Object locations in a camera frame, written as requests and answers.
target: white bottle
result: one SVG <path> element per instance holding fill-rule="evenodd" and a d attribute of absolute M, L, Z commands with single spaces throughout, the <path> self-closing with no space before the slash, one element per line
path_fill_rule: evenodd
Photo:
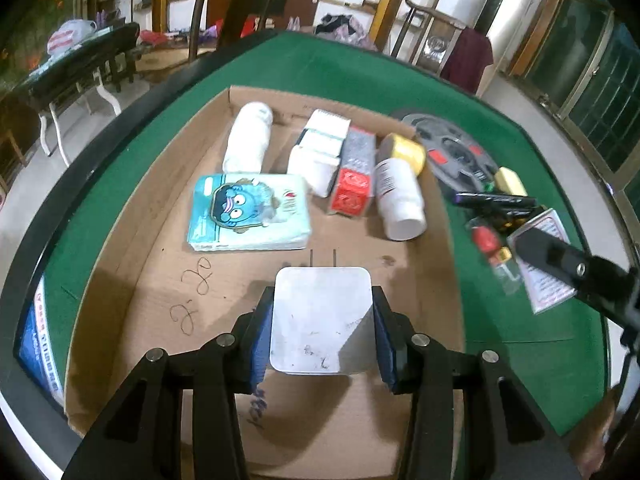
<path fill-rule="evenodd" d="M 272 124 L 273 112 L 265 103 L 245 104 L 229 132 L 223 173 L 261 173 Z"/>
<path fill-rule="evenodd" d="M 406 160 L 388 158 L 376 166 L 376 201 L 390 240 L 411 240 L 426 229 L 422 193 Z"/>

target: maroon cloth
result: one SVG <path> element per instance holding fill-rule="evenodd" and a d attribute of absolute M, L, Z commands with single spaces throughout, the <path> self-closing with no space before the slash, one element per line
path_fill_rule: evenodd
<path fill-rule="evenodd" d="M 489 38 L 467 27 L 460 32 L 440 77 L 475 94 L 484 69 L 494 62 Z"/>

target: cartoon character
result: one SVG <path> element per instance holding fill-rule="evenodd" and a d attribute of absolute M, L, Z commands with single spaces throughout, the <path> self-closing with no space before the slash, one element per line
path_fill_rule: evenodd
<path fill-rule="evenodd" d="M 211 218 L 220 227 L 244 233 L 250 227 L 278 221 L 275 218 L 279 205 L 280 201 L 265 183 L 242 178 L 215 190 Z"/>

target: green table surface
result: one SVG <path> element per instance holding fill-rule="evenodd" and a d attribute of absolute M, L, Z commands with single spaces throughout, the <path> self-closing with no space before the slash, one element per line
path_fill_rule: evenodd
<path fill-rule="evenodd" d="M 531 196 L 555 208 L 571 243 L 580 246 L 558 184 L 515 123 L 453 86 L 393 60 L 303 34 L 280 34 L 211 73 L 165 108 L 109 165 L 76 209 L 45 271 L 50 340 L 61 375 L 82 293 L 118 213 L 180 128 L 231 85 L 314 95 L 383 114 L 419 107 L 453 121 L 498 165 L 517 171 Z M 599 314 L 569 300 L 534 316 L 523 287 L 505 296 L 465 231 L 463 212 L 447 207 L 466 350 L 498 351 L 556 431 L 565 432 L 601 398 L 606 386 L 606 340 Z"/>

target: teal tissue package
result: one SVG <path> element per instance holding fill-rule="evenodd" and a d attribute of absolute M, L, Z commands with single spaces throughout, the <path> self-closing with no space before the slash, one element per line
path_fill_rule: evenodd
<path fill-rule="evenodd" d="M 311 235 L 305 189 L 289 174 L 200 177 L 187 241 L 197 251 L 304 249 Z"/>

